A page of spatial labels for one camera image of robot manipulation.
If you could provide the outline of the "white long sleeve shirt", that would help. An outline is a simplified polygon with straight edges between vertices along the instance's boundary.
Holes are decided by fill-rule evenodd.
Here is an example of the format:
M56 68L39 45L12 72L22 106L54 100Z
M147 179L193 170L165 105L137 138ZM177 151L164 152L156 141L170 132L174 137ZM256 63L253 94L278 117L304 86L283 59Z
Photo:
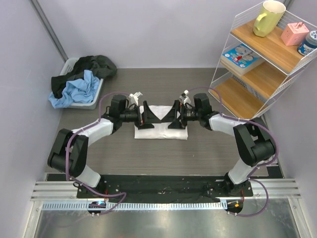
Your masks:
M167 113L171 110L172 106L149 106L150 110L159 119L163 119ZM177 139L187 140L188 130L186 129L169 129L169 122L165 123L152 123L154 128L150 129L138 129L135 127L134 138L135 139Z

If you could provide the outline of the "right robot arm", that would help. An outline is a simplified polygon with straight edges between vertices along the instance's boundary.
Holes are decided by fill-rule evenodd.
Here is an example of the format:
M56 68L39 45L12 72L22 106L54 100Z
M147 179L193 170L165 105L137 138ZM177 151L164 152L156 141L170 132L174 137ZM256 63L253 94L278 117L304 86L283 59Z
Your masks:
M185 129L188 122L198 121L207 130L220 131L235 138L239 160L223 180L225 193L234 196L245 186L256 168L276 157L276 142L261 118L245 120L225 116L212 109L205 93L194 95L194 105L190 105L187 93L185 91L174 102L160 121L167 123L169 129Z

